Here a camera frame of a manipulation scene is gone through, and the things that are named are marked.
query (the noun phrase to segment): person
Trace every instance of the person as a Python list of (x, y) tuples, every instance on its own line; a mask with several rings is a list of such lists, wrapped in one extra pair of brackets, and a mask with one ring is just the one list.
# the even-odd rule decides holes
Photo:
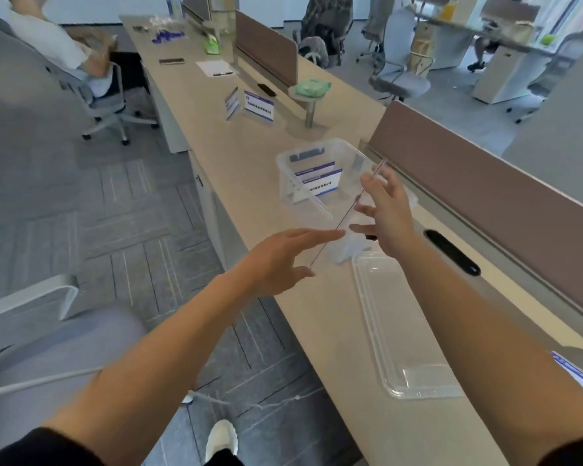
[[(120, 91), (112, 62), (121, 68), (125, 91), (142, 87), (149, 93), (140, 55), (118, 52), (116, 37), (96, 28), (62, 28), (50, 22), (43, 14), (47, 0), (8, 1), (11, 11), (7, 22), (15, 35), (62, 70), (85, 80), (95, 97), (112, 96)], [(98, 50), (89, 46), (89, 38), (100, 44)]]
[[(507, 461), (583, 465), (583, 388), (415, 233), (395, 172), (379, 174), (383, 179), (361, 177), (375, 207), (355, 207), (375, 223), (350, 229), (376, 236), (399, 261), (462, 389)], [(259, 243), (40, 428), (2, 449), (0, 466), (141, 464), (240, 308), (314, 276), (306, 266), (295, 268), (295, 257), (343, 234), (294, 229)], [(217, 423), (206, 448), (208, 465), (239, 466), (237, 451), (233, 425)]]
[[(491, 21), (488, 24), (488, 26), (484, 28), (488, 30), (495, 30), (498, 29), (498, 24), (495, 23), (494, 21)], [(475, 57), (477, 57), (477, 61), (469, 65), (467, 69), (471, 72), (474, 72), (475, 70), (483, 70), (484, 68), (486, 68), (486, 62), (484, 62), (484, 53), (488, 52), (489, 54), (494, 54), (499, 46), (500, 43), (498, 43), (497, 41), (493, 41), (483, 36), (480, 36), (477, 39), (475, 39), (474, 50)]]

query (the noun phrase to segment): black phone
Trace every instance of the black phone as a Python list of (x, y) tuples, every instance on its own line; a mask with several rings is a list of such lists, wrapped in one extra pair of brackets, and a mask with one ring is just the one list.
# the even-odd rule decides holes
[(186, 63), (183, 57), (178, 57), (175, 59), (160, 59), (160, 65), (177, 65)]
[(467, 257), (462, 251), (453, 245), (447, 238), (437, 232), (436, 230), (426, 229), (423, 234), (437, 246), (445, 255), (447, 255), (451, 260), (458, 265), (462, 271), (471, 276), (479, 276), (482, 274), (482, 270), (477, 266), (477, 264), (469, 257)]
[(272, 89), (263, 83), (257, 83), (257, 86), (260, 87), (268, 96), (274, 98), (277, 94), (272, 91)]

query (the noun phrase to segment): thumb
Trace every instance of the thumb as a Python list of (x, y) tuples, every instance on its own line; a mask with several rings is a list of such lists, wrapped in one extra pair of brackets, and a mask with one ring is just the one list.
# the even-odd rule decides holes
[(387, 190), (384, 189), (382, 182), (369, 173), (363, 173), (360, 176), (360, 184), (373, 198), (373, 202), (376, 206), (385, 204), (389, 200), (389, 194), (387, 193)]
[(296, 266), (291, 269), (294, 277), (294, 284), (305, 278), (312, 278), (315, 273), (308, 266)]

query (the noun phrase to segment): dark pants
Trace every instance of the dark pants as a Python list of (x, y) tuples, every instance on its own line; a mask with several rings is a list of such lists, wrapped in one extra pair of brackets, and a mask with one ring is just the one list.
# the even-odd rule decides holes
[[(136, 52), (110, 52), (110, 62), (114, 62), (121, 67), (124, 91), (134, 88), (144, 88), (149, 93), (145, 72), (140, 64), (140, 55)], [(116, 95), (118, 92), (119, 79), (114, 75), (110, 88), (104, 96)]]
[(217, 451), (212, 456), (212, 459), (205, 463), (206, 466), (244, 466), (237, 456), (231, 450), (224, 449)]

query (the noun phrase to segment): desk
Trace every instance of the desk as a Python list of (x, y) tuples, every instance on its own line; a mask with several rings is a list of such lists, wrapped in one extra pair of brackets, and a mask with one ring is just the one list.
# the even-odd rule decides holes
[[(240, 62), (238, 76), (207, 78), (194, 64), (205, 60), (206, 54), (202, 38), (191, 27), (186, 28), (187, 38), (156, 46), (149, 36), (132, 30), (132, 25), (142, 23), (141, 18), (122, 17), (122, 21), (159, 98), (166, 102), (191, 146), (195, 169), (206, 177), (215, 194), (216, 212), (228, 217), (233, 226), (234, 245), (251, 249), (274, 232), (298, 226), (279, 202), (278, 153), (331, 137), (358, 146), (361, 140), (369, 140), (384, 113), (377, 101), (300, 59), (301, 81), (332, 82), (312, 129), (304, 127), (304, 110), (284, 94), (275, 99), (276, 116), (271, 124), (245, 112), (227, 122), (225, 96), (235, 86), (257, 92), (257, 83), (266, 83), (264, 78), (244, 62)], [(223, 38), (227, 61), (232, 60), (229, 44)], [(180, 56), (186, 58), (185, 64), (159, 65), (160, 58)], [(545, 344), (583, 348), (582, 336), (481, 256), (478, 247), (488, 248), (487, 243), (469, 237), (456, 219), (448, 221), (447, 227), (442, 217), (436, 217), (441, 215), (438, 206), (432, 208), (421, 190), (416, 191), (421, 201), (413, 212), (418, 229), (435, 228), (467, 252), (482, 267), (484, 277), (477, 279), (476, 287), (500, 301), (502, 308), (526, 311), (525, 316), (515, 309), (519, 318), (535, 326)], [(225, 249), (224, 234), (219, 229), (212, 240), (222, 243), (229, 266), (233, 258)], [(314, 255), (305, 252), (297, 262), (308, 264)], [(504, 466), (503, 455), (466, 398), (420, 402), (389, 398), (377, 376), (350, 263), (314, 268), (317, 277), (276, 300), (369, 465)]]
[(431, 69), (453, 68), (462, 63), (475, 35), (500, 43), (473, 91), (473, 97), (488, 104), (529, 94), (527, 86), (554, 56), (553, 48), (524, 45), (500, 33), (487, 32), (481, 25), (461, 25), (438, 18), (420, 22), (415, 38), (429, 38), (435, 58)]

